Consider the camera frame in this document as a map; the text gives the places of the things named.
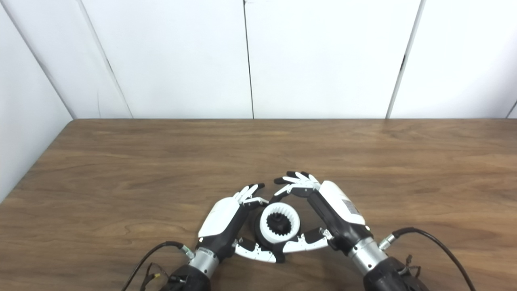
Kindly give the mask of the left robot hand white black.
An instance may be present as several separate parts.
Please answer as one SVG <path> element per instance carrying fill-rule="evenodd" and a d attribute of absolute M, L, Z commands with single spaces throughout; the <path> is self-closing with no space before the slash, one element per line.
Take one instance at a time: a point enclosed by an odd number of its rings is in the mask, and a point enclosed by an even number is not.
<path fill-rule="evenodd" d="M 196 247 L 211 251 L 220 263 L 234 254 L 275 263 L 276 259 L 271 251 L 252 240 L 238 236 L 250 212 L 258 207 L 268 206 L 266 199 L 256 196 L 264 186 L 263 183 L 250 184 L 234 195 L 216 202 L 198 232 L 199 241 Z"/>

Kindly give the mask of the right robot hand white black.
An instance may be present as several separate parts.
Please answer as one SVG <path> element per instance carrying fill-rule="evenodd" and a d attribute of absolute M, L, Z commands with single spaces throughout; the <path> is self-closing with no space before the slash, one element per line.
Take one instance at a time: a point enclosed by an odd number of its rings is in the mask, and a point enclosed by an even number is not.
<path fill-rule="evenodd" d="M 273 201 L 288 195 L 306 198 L 315 213 L 325 223 L 330 237 L 328 244 L 336 251 L 348 255 L 355 247 L 373 241 L 373 234 L 362 214 L 336 183 L 318 181 L 312 174 L 287 171 L 273 181 L 282 188 L 274 194 Z"/>

